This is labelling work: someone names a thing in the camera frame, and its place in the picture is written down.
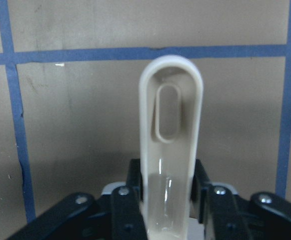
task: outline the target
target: white handle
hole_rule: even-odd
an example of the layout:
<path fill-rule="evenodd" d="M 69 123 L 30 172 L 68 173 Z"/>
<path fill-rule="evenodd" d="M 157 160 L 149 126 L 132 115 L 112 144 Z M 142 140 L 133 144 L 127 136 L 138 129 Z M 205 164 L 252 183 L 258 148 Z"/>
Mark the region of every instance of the white handle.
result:
<path fill-rule="evenodd" d="M 139 83 L 142 214 L 150 240 L 185 240 L 203 98 L 188 59 L 153 60 Z"/>

